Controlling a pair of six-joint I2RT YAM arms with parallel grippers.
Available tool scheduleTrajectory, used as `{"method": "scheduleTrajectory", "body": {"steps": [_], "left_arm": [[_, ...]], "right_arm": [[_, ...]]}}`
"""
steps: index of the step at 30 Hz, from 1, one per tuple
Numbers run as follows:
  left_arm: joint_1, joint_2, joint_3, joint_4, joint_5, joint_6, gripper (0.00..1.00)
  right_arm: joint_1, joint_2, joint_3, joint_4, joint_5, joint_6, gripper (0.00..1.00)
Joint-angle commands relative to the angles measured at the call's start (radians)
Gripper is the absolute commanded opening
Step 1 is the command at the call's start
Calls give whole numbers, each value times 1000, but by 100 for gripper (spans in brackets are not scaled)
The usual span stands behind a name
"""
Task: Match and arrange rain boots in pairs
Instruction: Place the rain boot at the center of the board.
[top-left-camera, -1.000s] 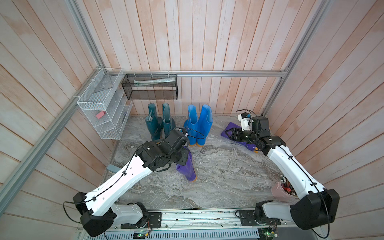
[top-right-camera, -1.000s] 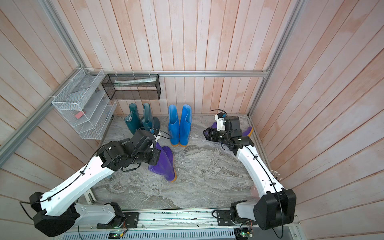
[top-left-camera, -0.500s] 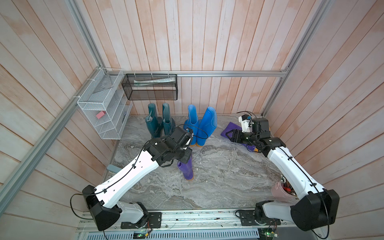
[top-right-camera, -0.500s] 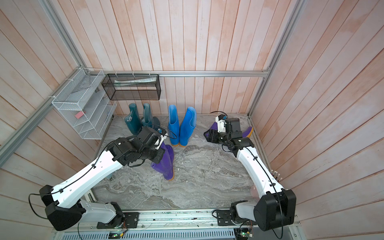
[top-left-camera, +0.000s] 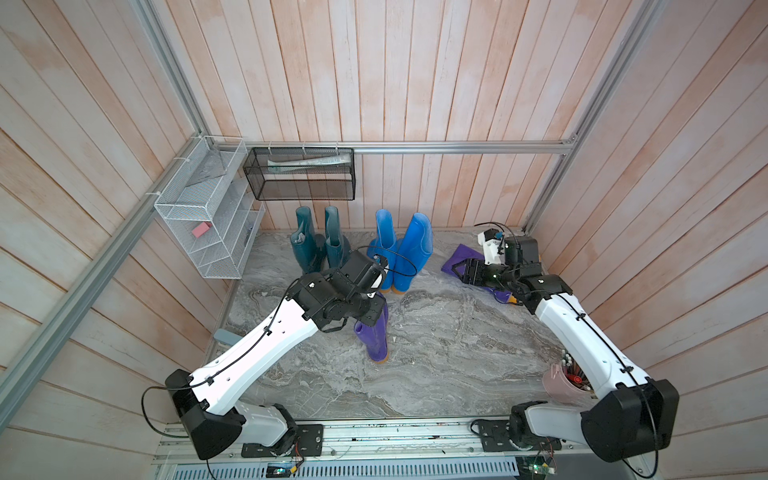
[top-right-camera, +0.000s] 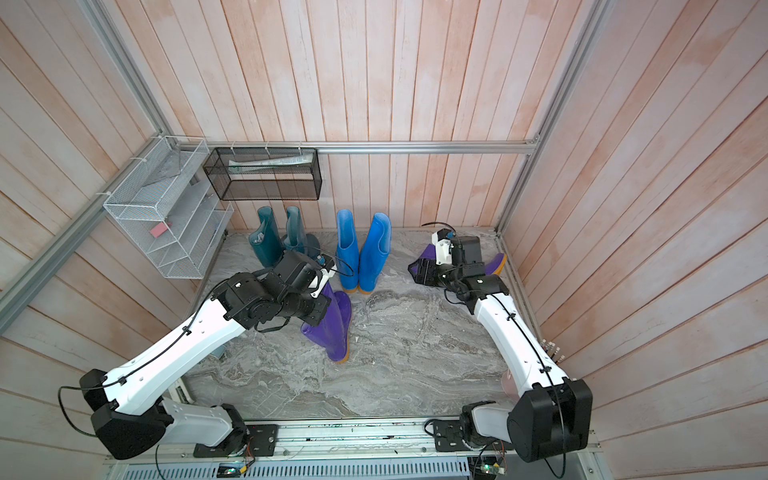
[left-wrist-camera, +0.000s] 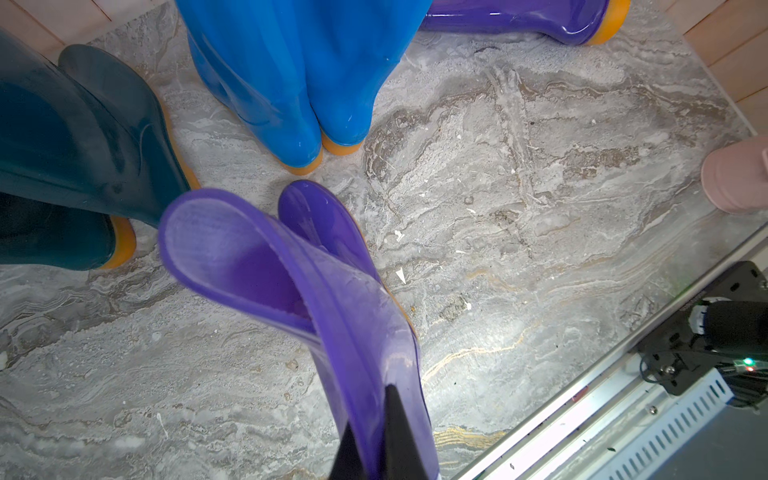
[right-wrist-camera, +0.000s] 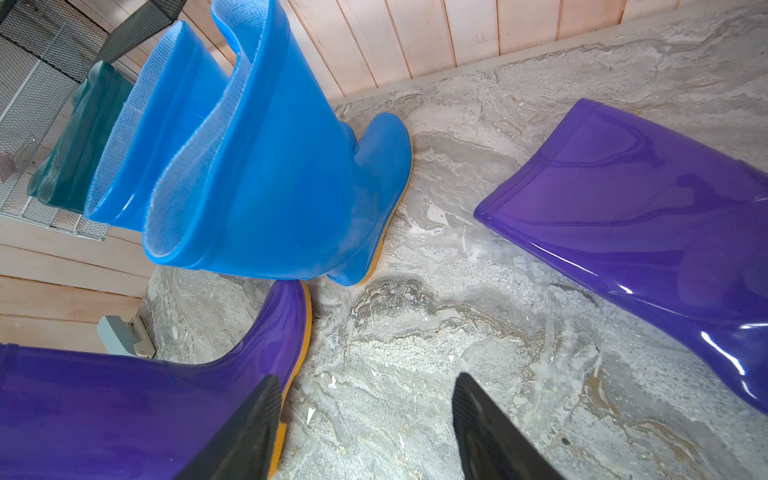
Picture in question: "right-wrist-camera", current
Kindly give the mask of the blue rain boot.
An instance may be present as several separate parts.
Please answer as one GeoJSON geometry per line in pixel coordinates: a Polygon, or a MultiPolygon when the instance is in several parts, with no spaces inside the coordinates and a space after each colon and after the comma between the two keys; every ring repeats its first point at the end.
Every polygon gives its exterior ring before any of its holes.
{"type": "Polygon", "coordinates": [[[158,179],[144,248],[159,264],[272,280],[372,275],[412,172],[403,121],[339,120],[276,1],[216,1],[238,62],[158,179]]]}
{"type": "Polygon", "coordinates": [[[212,112],[228,81],[187,23],[169,28],[113,125],[88,190],[86,218],[141,231],[159,177],[212,112]]]}

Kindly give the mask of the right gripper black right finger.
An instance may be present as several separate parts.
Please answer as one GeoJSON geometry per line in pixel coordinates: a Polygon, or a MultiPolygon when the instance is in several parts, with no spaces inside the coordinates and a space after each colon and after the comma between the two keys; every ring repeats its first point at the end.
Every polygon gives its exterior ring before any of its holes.
{"type": "Polygon", "coordinates": [[[563,479],[466,372],[456,379],[452,412],[467,479],[563,479]]]}

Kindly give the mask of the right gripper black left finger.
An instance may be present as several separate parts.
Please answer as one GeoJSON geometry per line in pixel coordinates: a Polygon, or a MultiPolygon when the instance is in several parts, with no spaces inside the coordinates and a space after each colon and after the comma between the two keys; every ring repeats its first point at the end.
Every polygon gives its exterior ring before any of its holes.
{"type": "Polygon", "coordinates": [[[266,376],[178,479],[268,477],[282,406],[281,384],[266,376]]]}

